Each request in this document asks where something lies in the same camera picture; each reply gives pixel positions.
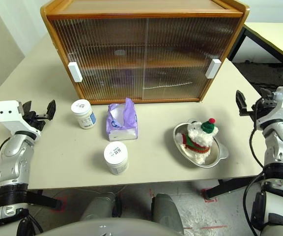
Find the cabinet top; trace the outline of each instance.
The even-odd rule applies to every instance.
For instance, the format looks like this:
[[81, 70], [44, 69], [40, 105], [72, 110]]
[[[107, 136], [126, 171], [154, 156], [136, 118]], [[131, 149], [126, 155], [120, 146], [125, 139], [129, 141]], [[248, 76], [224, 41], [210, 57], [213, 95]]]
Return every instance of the cabinet top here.
[[235, 0], [53, 0], [41, 8], [49, 18], [241, 17], [247, 6]]

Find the red pompom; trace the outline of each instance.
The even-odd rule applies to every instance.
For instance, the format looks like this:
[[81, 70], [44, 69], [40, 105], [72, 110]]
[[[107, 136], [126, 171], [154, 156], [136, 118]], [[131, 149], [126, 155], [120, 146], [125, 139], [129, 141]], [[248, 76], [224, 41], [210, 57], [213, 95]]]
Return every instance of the red pompom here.
[[211, 124], [216, 123], [216, 120], [215, 120], [215, 119], [213, 119], [213, 118], [210, 118], [208, 121], [209, 121], [209, 123], [211, 123]]

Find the white wall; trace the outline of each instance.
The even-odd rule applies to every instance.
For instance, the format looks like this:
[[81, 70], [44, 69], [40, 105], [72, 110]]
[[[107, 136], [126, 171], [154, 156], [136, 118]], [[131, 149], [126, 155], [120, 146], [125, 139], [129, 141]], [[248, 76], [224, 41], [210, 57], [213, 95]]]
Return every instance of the white wall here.
[[24, 55], [47, 32], [40, 15], [40, 7], [48, 1], [0, 0], [0, 17]]
[[[250, 7], [247, 22], [283, 23], [283, 0], [241, 0]], [[245, 38], [233, 62], [245, 60], [257, 63], [279, 62], [249, 38]]]

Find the silver dish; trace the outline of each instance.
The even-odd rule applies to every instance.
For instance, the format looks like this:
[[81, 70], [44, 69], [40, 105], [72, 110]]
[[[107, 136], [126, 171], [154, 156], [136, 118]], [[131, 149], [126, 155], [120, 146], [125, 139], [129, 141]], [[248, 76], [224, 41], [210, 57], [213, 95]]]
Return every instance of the silver dish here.
[[195, 165], [197, 165], [199, 167], [211, 168], [211, 167], [214, 167], [215, 165], [217, 165], [221, 159], [226, 159], [229, 156], [228, 149], [224, 145], [219, 143], [217, 138], [214, 137], [214, 142], [213, 142], [212, 146], [210, 147], [210, 154], [206, 158], [205, 164], [199, 164], [196, 161], [194, 161], [193, 159], [191, 159], [182, 150], [182, 148], [179, 146], [179, 144], [176, 142], [176, 139], [175, 139], [175, 135], [177, 133], [181, 133], [181, 134], [187, 134], [188, 133], [187, 132], [187, 125], [190, 124], [190, 123], [191, 122], [189, 121], [188, 123], [179, 124], [173, 130], [173, 139], [174, 139], [175, 145], [176, 145], [177, 149], [179, 149], [179, 151], [182, 153], [182, 155], [186, 159], [188, 159], [190, 162], [194, 163]]

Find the white plastic container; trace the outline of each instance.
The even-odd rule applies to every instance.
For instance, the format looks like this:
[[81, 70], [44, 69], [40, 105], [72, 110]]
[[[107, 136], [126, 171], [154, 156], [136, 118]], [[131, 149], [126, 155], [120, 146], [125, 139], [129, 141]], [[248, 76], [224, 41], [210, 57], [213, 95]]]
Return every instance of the white plastic container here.
[[104, 159], [112, 174], [118, 175], [128, 168], [126, 145], [122, 142], [111, 142], [104, 149]]
[[79, 125], [83, 129], [90, 129], [96, 124], [96, 117], [91, 109], [91, 104], [85, 99], [74, 102], [71, 106]]

